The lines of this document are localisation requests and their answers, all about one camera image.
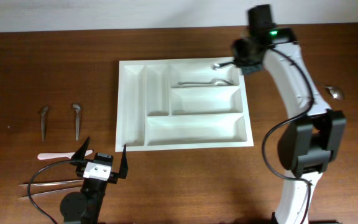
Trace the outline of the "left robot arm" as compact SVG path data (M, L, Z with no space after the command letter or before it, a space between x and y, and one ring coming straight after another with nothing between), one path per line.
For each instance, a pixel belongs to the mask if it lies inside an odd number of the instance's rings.
M82 178L80 191L67 194L60 203L63 222L69 224L97 223L108 184L116 184L119 178L126 178L127 162L123 159L122 172L112 171L113 156L97 153L93 160L85 154L90 144L87 138L70 159L77 177Z

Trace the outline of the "small metal teaspoon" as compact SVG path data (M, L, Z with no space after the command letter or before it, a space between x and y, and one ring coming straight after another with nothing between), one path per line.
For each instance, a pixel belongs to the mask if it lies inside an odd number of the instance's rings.
M74 103L72 105L72 108L74 109L76 113L75 117L75 139L78 141L80 136L80 112L81 112L81 106Z
M46 137L46 117L49 110L49 106L44 106L40 111L40 128L41 128L41 135L42 135L42 141L45 141Z

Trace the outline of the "metal fork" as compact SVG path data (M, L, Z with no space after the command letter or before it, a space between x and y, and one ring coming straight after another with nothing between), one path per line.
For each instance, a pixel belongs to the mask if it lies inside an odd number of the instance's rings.
M213 85L213 86L234 85L232 82L222 79L214 79L211 80L210 82L178 82L177 84L178 85Z
M224 62L224 63L213 63L211 68L213 70L218 70L218 69L222 69L223 67L229 66L229 65L234 65L234 62Z

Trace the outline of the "metal tablespoon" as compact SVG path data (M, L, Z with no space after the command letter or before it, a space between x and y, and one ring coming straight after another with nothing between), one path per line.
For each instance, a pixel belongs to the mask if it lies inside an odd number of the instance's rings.
M326 85L324 83L318 82L319 85L324 87L324 89L331 95L335 100L344 100L345 94L344 92L337 86Z

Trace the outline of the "white cutlery tray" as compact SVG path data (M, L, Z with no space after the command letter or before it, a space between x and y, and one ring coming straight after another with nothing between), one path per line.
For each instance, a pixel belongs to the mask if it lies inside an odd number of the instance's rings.
M254 145L246 86L228 57L119 63L115 150L158 151ZM178 85L222 79L233 86Z

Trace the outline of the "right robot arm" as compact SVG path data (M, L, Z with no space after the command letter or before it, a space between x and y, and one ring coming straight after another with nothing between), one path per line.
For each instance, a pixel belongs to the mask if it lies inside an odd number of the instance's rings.
M247 11L247 37L232 57L124 60L119 63L115 150L158 151L253 145L244 77L274 80L287 112L277 152L283 191L272 223L308 223L316 184L337 157L346 126L319 94L293 30L271 7Z

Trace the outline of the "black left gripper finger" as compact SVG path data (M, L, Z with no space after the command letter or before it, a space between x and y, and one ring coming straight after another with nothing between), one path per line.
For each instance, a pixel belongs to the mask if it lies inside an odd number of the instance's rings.
M121 163L120 163L120 168L119 168L119 173L118 173L118 176L120 179L125 179L127 177L127 173L128 173L126 148L127 148L127 145L125 144L123 147L123 150L122 150Z
M86 151L88 150L89 143L90 143L90 137L87 137L86 141L79 148L79 150L77 150L74 153L74 155L72 155L71 160L72 161L83 160L85 158Z

